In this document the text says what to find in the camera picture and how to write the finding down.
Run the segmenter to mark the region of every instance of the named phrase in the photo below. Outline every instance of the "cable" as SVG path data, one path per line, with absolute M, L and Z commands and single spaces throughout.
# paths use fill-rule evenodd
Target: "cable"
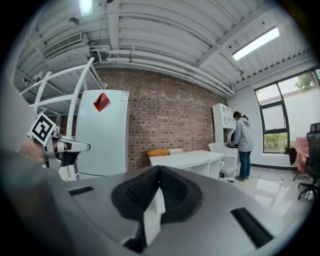
M 252 178 L 260 178 L 262 180 L 265 180 L 265 181 L 272 181 L 272 182 L 276 182 L 276 181 L 282 181 L 282 182 L 285 182 L 285 180 L 283 178 L 277 178 L 277 179 L 267 179 L 267 178 L 262 178 L 261 177 L 262 174 L 260 174 L 259 176 L 255 177 L 255 176 L 249 176 L 249 177 L 252 177 Z
M 99 48 L 98 48 L 98 52 L 97 52 L 97 53 L 98 53 L 98 57 L 99 57 L 99 55 L 101 55 L 101 54 L 100 54 L 100 44 L 101 44 L 100 39 L 101 39 L 102 26 L 103 26 L 103 24 L 104 24 L 104 19 L 105 19 L 105 15 L 106 15 L 106 6 L 107 6 L 106 1 L 104 1 L 103 18 L 102 18 L 102 21 L 101 21 L 100 35 L 99 35 Z

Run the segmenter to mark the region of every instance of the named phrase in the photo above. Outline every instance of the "person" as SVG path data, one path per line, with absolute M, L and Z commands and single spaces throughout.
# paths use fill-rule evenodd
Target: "person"
M 55 155 L 58 157 L 58 148 L 57 148 L 57 141 L 53 142 L 53 150 Z M 33 141 L 29 137 L 26 137 L 23 141 L 22 147 L 20 149 L 20 154 L 23 157 L 29 158 L 35 162 L 38 162 L 41 165 L 46 164 L 46 153 L 42 144 Z
M 249 180 L 250 176 L 250 154 L 254 149 L 254 134 L 248 117 L 236 111 L 233 118 L 236 120 L 233 144 L 238 145 L 241 163 L 240 174 L 235 178 L 244 182 L 245 179 Z

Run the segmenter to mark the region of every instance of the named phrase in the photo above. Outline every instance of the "white desk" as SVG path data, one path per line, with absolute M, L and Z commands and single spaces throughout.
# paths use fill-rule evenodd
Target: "white desk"
M 152 166 L 168 166 L 190 171 L 213 179 L 219 179 L 221 157 L 223 154 L 205 150 L 183 152 L 174 155 L 151 156 Z M 161 189 L 152 200 L 158 213 L 165 212 L 165 204 Z

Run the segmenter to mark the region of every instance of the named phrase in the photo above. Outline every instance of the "white refrigerator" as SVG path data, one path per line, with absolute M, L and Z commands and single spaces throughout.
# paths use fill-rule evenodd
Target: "white refrigerator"
M 104 93 L 109 103 L 99 112 L 94 102 Z M 129 92 L 86 90 L 82 94 L 75 140 L 91 145 L 78 155 L 80 179 L 97 178 L 129 170 Z

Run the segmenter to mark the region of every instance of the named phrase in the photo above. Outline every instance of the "white cabinet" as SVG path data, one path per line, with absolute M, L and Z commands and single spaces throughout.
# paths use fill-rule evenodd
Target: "white cabinet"
M 236 128 L 234 110 L 221 103 L 212 106 L 215 142 L 224 146 L 224 130 L 227 132 L 228 142 Z

